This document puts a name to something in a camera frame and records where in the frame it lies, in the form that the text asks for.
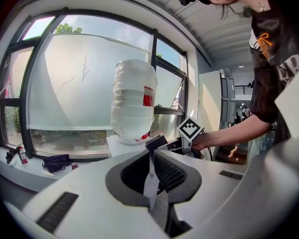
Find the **ceiling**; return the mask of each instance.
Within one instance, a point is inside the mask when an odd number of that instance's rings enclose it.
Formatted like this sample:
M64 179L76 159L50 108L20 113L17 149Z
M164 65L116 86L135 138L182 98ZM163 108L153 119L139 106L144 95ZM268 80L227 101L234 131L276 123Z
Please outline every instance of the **ceiling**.
M238 108L240 108L240 106L242 106L242 104L244 104L247 108L249 108L250 103L251 103L251 101L241 101L241 100L239 100L239 101L236 101L235 106L236 106L236 109L238 109Z
M221 19L221 8L204 5L198 1L182 6L178 0L153 0L180 19L205 48L213 68L223 69L238 65L251 65L249 38L251 19L241 18L231 10ZM242 12L240 3L232 5Z

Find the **black window frame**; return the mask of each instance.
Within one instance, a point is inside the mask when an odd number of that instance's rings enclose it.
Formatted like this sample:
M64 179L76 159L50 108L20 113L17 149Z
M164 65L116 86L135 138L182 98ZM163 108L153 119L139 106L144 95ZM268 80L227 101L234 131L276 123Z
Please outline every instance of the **black window frame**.
M25 22L21 25L18 31L15 33L14 37L12 38L10 45L3 57L1 66L0 66L0 81L3 77L3 69L5 67L5 63L7 58L11 55L11 53L33 47L32 53L29 57L27 62L23 80L21 83L21 90L19 98L12 98L12 99L5 99L0 98L0 147L5 147L8 149L15 149L15 145L12 145L4 140L7 139L6 137L6 128L5 128L5 119L4 119L4 108L5 107L18 107L19 108L19 122L20 122L20 132L22 137L22 142L26 151L26 155L28 158L38 157L44 158L49 156L48 153L40 153L35 150L30 129L27 128L27 98L28 98L28 91L29 91L29 81L30 75L37 58L37 55L49 33L53 33L57 26L62 22L62 20L68 15L90 15L90 16L98 16L104 17L108 19L117 20L119 22L131 25L136 27L142 31L145 31L151 35L150 38L150 47L149 47L149 63L154 67L156 70L156 66L159 65L160 67L174 73L177 76L180 76L183 79L183 89L184 89L184 96L183 96L183 110L174 110L168 108L161 108L155 107L154 114L164 114L164 115L178 115L181 116L181 121L186 118L186 109L187 109L187 93L188 93L188 77L187 74L184 73L182 70L177 68L176 66L170 64L168 61L156 56L156 46L157 46L157 39L160 39L170 47L172 47L175 51L177 51L182 56L182 67L183 69L188 72L188 64L187 64L187 55L186 52L183 52L179 47L175 44L170 42L164 36L160 35L157 29L151 29L137 21L131 20L129 18L116 15L109 12L98 11L98 10L89 10L89 9L68 9L65 7L62 10L46 12L42 14L38 14L36 16L29 16ZM33 37L27 40L23 40L29 29L32 27L33 23L37 19L45 18L54 16L54 19L49 23L46 29L42 32L41 36ZM108 154L89 154L89 156L83 156L82 158L72 159L76 162L84 162L84 161L96 161L106 158Z

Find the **red label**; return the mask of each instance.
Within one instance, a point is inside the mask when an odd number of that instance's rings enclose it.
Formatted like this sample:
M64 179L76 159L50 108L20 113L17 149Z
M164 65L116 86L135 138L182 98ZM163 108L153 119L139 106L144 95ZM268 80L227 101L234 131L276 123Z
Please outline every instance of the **red label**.
M154 107L154 90L149 87L144 87L143 106Z
M147 134L145 134L145 135L143 135L142 137L141 137L141 139L139 139L139 140L136 140L136 141L140 141L140 140L145 140L146 138L148 138L149 137L149 133L147 133Z

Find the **stacked white bucket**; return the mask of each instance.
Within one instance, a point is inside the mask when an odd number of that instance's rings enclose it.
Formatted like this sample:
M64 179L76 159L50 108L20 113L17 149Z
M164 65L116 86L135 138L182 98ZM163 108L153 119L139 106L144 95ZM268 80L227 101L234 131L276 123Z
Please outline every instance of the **stacked white bucket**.
M157 77L141 60L119 62L114 76L111 126L125 141L142 139L151 127Z

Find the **orange print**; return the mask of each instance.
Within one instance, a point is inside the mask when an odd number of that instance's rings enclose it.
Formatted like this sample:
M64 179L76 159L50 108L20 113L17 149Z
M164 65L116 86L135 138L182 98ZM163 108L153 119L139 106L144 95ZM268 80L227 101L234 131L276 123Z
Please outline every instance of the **orange print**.
M259 45L263 51L263 55L265 56L266 59L268 59L268 45L270 47L273 45L273 43L268 41L267 38L269 38L269 34L263 33L257 40L257 42L259 43Z

